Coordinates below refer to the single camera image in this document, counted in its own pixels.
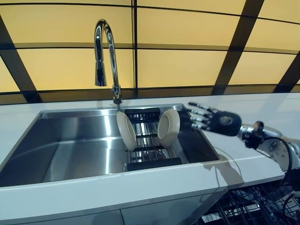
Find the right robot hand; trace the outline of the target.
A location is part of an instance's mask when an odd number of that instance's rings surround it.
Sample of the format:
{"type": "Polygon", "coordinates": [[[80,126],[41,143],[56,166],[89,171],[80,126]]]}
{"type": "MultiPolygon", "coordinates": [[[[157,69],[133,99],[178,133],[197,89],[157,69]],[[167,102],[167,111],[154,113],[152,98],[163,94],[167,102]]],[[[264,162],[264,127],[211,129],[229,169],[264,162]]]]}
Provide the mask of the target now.
{"type": "Polygon", "coordinates": [[[187,109],[189,113],[194,114],[189,117],[192,128],[225,136],[237,136],[239,133],[242,125],[239,115],[197,102],[188,102],[188,105],[194,107],[187,109]]]}

